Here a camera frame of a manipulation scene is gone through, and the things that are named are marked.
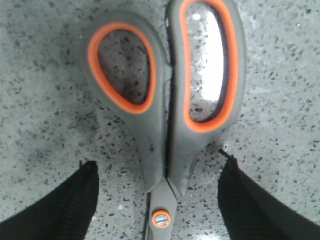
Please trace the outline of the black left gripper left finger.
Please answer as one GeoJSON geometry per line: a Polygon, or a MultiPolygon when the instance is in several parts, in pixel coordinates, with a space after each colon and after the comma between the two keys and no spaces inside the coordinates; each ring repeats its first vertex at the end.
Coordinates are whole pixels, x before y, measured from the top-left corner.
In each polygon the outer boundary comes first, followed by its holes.
{"type": "Polygon", "coordinates": [[[88,161],[58,187],[0,224],[2,240],[83,240],[98,205],[99,174],[88,161]]]}

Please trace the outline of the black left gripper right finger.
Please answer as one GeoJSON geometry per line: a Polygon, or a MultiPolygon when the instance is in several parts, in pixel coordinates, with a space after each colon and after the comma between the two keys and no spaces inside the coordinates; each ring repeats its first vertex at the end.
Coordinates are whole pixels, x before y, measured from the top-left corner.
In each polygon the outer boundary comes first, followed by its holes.
{"type": "Polygon", "coordinates": [[[318,240],[320,227],[298,214],[248,177],[223,149],[218,207],[232,240],[318,240]]]}

